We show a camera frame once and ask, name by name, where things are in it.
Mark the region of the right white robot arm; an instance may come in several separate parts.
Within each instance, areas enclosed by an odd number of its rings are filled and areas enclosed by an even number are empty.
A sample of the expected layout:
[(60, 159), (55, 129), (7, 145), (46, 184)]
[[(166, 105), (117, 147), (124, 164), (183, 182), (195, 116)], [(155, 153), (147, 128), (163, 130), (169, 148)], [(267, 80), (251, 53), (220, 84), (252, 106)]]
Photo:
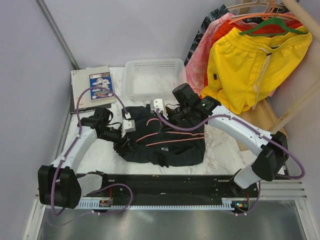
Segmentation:
[(179, 104), (167, 111), (169, 125), (173, 129), (191, 132), (207, 124), (240, 141), (256, 156), (255, 161), (240, 169), (232, 178), (229, 191), (233, 196), (242, 196), (253, 183), (275, 179), (288, 160), (288, 154), (284, 151), (288, 141), (284, 133), (271, 133), (252, 125), (218, 100), (210, 96), (200, 98), (187, 83), (177, 86), (172, 93)]

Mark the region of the pink wire hanger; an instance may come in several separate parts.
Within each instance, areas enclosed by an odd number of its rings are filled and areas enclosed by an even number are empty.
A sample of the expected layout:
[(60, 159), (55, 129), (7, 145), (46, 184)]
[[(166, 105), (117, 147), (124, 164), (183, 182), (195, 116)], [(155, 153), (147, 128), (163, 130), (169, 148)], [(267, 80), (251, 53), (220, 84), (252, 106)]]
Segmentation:
[[(154, 122), (154, 121), (158, 121), (160, 122), (160, 120), (158, 118), (150, 118), (145, 126), (147, 127), (150, 122)], [(151, 147), (151, 146), (155, 146), (155, 145), (160, 145), (160, 144), (168, 144), (168, 143), (177, 143), (177, 142), (187, 142), (187, 141), (193, 141), (193, 140), (204, 140), (206, 138), (209, 137), (208, 133), (190, 133), (190, 132), (178, 132), (178, 131), (168, 131), (168, 134), (171, 135), (182, 135), (182, 136), (192, 136), (189, 138), (180, 138), (180, 139), (174, 139), (174, 140), (162, 140), (162, 141), (158, 141), (158, 142), (152, 142), (152, 143), (148, 143), (145, 146), (147, 147)], [(155, 135), (159, 135), (160, 133), (150, 133), (147, 134), (145, 136), (142, 136), (140, 138), (138, 138), (135, 142), (138, 143), (141, 140), (147, 139), (149, 137), (155, 136)]]

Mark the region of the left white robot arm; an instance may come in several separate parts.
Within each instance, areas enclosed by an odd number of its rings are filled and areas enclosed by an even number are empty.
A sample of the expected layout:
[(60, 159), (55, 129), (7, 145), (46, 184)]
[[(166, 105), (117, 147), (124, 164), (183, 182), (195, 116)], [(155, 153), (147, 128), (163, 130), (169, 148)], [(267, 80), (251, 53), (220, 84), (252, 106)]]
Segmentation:
[(112, 142), (116, 147), (126, 148), (129, 139), (126, 134), (136, 130), (134, 119), (124, 115), (118, 129), (110, 126), (113, 113), (97, 107), (93, 115), (83, 117), (77, 125), (78, 132), (69, 146), (50, 164), (42, 165), (37, 173), (39, 200), (52, 208), (74, 209), (82, 197), (88, 194), (106, 196), (110, 185), (103, 180), (102, 173), (86, 173), (77, 176), (81, 161), (91, 145), (98, 139)]

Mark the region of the dark navy shorts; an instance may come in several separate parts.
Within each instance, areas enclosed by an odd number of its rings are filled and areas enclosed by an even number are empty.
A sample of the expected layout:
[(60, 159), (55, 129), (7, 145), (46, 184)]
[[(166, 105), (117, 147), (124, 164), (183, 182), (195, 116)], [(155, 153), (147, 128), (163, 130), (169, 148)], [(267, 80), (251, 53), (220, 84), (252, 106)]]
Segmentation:
[(183, 132), (164, 125), (151, 113), (150, 105), (127, 108), (136, 130), (113, 144), (114, 151), (127, 162), (152, 163), (161, 167), (201, 164), (206, 151), (205, 127)]

